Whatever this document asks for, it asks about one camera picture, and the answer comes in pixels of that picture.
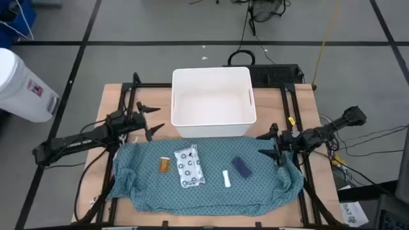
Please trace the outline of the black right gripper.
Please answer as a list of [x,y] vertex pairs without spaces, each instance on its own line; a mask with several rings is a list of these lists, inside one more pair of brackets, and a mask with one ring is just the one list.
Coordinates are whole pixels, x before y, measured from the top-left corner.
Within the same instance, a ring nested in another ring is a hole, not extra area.
[[[256,139],[269,140],[276,139],[278,137],[279,127],[277,123],[272,123],[269,131],[263,135],[257,136]],[[297,148],[296,138],[293,136],[291,130],[283,130],[279,136],[279,148],[281,151],[293,151]],[[276,149],[259,149],[258,152],[262,153],[274,161],[278,166],[284,166],[286,163],[286,155]]]

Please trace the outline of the white packet with black rings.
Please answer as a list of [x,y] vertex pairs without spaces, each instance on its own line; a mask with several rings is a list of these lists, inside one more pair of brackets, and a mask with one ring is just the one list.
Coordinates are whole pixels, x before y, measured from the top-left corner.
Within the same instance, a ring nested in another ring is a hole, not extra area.
[[189,148],[175,151],[174,155],[180,175],[180,183],[183,188],[205,184],[196,144]]

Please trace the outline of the amber pill bottle white cap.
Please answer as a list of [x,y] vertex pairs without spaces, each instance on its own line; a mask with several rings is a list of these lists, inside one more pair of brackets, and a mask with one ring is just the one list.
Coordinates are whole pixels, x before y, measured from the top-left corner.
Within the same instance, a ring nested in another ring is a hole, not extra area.
[[165,174],[169,172],[171,159],[168,157],[161,157],[159,162],[159,173]]

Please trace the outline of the black aluminium table frame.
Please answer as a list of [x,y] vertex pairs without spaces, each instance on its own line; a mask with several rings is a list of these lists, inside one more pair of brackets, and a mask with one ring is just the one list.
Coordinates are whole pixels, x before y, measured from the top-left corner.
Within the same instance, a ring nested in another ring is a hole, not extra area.
[[[287,122],[285,111],[298,119],[299,129],[314,128],[320,125],[316,100],[309,84],[295,84],[294,92],[288,91],[286,97],[281,96],[279,88],[258,87],[253,89],[256,103],[257,121],[247,132],[250,136],[259,136],[268,130],[272,123],[284,128]],[[179,134],[171,124],[171,84],[142,83],[138,85],[136,100],[150,107],[157,107],[157,112],[148,115],[151,125],[163,124],[155,135],[159,139],[179,138]],[[324,156],[326,149],[321,146],[315,154],[302,164],[302,172],[315,188],[326,209],[335,219],[342,222],[343,216],[332,168],[328,158]],[[102,148],[88,151],[86,163],[90,166],[82,181],[77,214],[82,218],[89,210],[89,202],[98,197],[104,187],[104,181],[111,176],[113,155],[104,153]],[[177,228],[200,230],[251,229],[278,227],[313,227],[322,228],[327,225],[322,214],[317,212],[317,205],[308,194],[292,203],[281,206],[266,215],[246,216],[182,216],[168,213],[150,213],[137,211],[130,199],[119,198],[106,201],[91,223],[102,227],[131,227],[134,230],[153,228]]]

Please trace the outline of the black stand base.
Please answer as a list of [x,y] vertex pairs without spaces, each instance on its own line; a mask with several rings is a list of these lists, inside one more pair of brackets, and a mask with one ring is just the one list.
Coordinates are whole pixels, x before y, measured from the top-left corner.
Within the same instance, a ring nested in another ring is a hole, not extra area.
[[264,23],[274,16],[282,17],[291,6],[290,0],[249,0],[249,26],[253,36],[256,36],[255,23]]

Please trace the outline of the blue plastic bin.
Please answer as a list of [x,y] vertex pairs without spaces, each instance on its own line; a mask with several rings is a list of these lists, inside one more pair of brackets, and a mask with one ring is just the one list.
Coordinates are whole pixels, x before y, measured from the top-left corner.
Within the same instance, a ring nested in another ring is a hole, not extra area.
[[31,0],[0,0],[0,47],[9,49],[19,38],[34,40],[35,19]]

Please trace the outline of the blue patterned cloth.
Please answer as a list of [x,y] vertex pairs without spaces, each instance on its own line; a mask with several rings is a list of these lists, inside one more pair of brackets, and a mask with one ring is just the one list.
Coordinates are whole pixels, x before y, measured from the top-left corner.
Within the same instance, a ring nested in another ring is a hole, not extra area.
[[[175,151],[197,145],[205,184],[183,188]],[[138,211],[175,215],[260,216],[291,203],[302,190],[304,177],[286,153],[279,167],[259,153],[273,142],[253,137],[164,139],[141,144],[124,144],[114,159],[115,184],[109,198],[128,197]],[[161,157],[168,157],[168,173],[159,173]],[[252,171],[241,177],[231,161],[240,157]],[[224,186],[227,170],[231,186]]]

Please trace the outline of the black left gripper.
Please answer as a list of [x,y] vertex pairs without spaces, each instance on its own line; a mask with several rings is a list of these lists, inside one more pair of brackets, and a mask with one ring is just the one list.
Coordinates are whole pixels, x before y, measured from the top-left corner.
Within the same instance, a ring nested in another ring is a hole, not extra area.
[[162,128],[165,124],[159,124],[157,126],[153,126],[148,128],[148,124],[146,121],[146,116],[144,112],[155,112],[159,111],[160,108],[148,107],[141,102],[136,103],[137,109],[139,112],[127,112],[127,131],[133,132],[137,130],[144,130],[145,137],[147,141],[152,141],[155,132],[157,132],[160,128]]

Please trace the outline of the white plastic bin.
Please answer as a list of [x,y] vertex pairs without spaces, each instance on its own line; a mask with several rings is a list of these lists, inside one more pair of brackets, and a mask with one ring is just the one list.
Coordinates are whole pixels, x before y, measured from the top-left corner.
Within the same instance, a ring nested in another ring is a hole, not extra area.
[[173,71],[171,124],[183,138],[243,136],[256,121],[247,67]]

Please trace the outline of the black crate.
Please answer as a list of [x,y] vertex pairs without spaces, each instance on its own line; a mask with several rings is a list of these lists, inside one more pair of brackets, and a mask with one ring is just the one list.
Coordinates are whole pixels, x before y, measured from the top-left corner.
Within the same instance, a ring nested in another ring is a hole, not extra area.
[[381,195],[374,218],[376,230],[409,230],[409,204]]

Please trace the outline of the grey upright post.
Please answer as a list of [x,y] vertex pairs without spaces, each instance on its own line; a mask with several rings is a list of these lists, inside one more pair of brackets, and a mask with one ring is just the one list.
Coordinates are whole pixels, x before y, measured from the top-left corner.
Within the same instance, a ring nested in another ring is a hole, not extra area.
[[406,131],[395,195],[404,203],[409,204],[409,128]]

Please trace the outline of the printed white paper sheet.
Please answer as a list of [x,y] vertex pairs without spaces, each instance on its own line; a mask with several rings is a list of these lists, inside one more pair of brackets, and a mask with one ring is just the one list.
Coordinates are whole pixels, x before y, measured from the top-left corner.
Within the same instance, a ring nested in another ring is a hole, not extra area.
[[343,222],[350,227],[362,227],[369,223],[358,201],[340,201]]

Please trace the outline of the black power strip box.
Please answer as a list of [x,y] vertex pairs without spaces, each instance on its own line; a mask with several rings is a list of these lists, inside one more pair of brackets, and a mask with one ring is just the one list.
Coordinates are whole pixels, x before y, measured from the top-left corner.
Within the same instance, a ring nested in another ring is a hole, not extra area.
[[304,73],[297,64],[282,65],[232,65],[246,67],[250,71],[254,88],[269,88],[284,84],[304,83]]

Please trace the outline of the white trash can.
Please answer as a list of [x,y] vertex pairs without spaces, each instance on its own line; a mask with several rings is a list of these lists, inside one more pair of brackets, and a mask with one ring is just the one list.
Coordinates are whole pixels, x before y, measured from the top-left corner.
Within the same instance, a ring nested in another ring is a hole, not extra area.
[[0,109],[33,123],[52,119],[59,95],[16,53],[0,48]]

